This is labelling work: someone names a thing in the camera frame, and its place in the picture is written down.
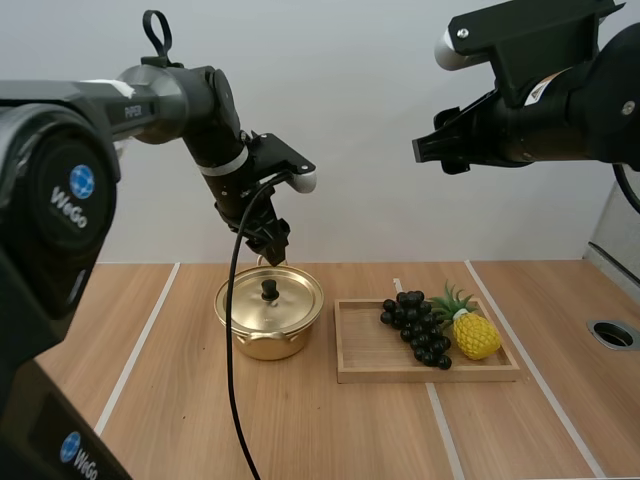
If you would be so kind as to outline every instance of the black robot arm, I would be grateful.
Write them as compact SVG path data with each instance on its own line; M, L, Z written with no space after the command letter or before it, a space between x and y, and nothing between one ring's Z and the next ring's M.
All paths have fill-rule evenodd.
M640 24L600 52L613 0L513 0L455 17L436 46L447 70L490 62L496 88L440 112L414 140L417 162L446 173L471 164L522 167L599 160L640 170Z

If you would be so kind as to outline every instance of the white wall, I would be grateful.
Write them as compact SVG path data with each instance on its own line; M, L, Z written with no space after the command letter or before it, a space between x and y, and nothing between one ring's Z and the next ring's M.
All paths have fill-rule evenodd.
M578 258L611 188L600 164L472 167L414 163L411 140L441 109L492 87L490 67L440 70L435 40L487 0L38 0L5 2L0 78L113 78L153 54L145 8L165 12L171 58L222 68L243 127L273 132L318 166L275 204L292 261ZM627 5L609 39L640 20ZM233 236L180 142L132 142L103 261L227 261ZM252 258L245 251L245 258Z

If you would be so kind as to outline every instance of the yellow pineapple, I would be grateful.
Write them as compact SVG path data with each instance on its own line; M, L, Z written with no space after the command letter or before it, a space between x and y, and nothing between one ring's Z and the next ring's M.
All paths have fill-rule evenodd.
M461 300L462 290L454 290L455 285L449 289L446 283L444 297L429 299L434 304L433 312L444 318L443 331L453 323L453 336L467 357L471 360L486 358L500 348L500 334L489 320L473 313L476 309L468 305L473 295Z

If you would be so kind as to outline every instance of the black cable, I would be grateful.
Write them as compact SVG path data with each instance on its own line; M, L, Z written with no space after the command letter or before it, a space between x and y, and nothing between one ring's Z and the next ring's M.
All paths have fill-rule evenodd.
M251 470L251 474L255 480L260 480L260 475L258 474L258 470L253 463L253 459L251 458L251 453L249 452L249 447L247 446L247 442L244 439L244 435L242 433L242 427L240 426L240 417L238 416L238 407L236 406L236 394L233 388L233 350L232 350L232 331L231 331L231 300L233 298L233 281L236 276L236 267L238 265L238 254L240 253L240 244L242 243L242 233L244 232L247 220L249 219L249 215L251 213L251 209L258 201L260 196L265 192L265 190L277 185L278 183L282 183L290 177L290 174L280 173L275 177L271 178L271 180L265 182L256 192L255 196L247 205L244 214L242 215L242 220L240 221L240 226L238 227L238 235L236 236L236 243L233 246L233 254L231 255L231 265L229 266L229 283L227 284L227 307L226 307L226 333L227 333L227 387L229 389L229 404L231 405L231 415L233 416L233 424L236 427L236 434L238 435L238 440L240 441L240 447L242 447L242 453L244 453L244 458L247 460L247 464L249 465L249 469Z
M622 194L627 199L629 204L633 207L633 209L640 213L640 198L635 194L631 184L629 183L629 179L627 178L627 174L624 171L624 165L614 165L613 173L616 176L616 180L618 181L618 185L620 185L620 190L622 190Z

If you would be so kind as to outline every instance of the white label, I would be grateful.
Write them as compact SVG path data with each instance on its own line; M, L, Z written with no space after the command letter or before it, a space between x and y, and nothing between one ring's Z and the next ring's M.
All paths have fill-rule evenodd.
M554 73L553 75L548 76L547 78L542 80L540 83L538 83L538 85L533 87L533 90L531 90L531 93L527 97L527 101L524 102L524 106L528 107L529 105L535 105L536 103L538 103L540 101L540 99L542 98L542 95L544 94L544 91L551 84L551 82L553 82L553 80L558 75L560 75L561 73L564 73L565 71L566 70L563 70L562 72Z

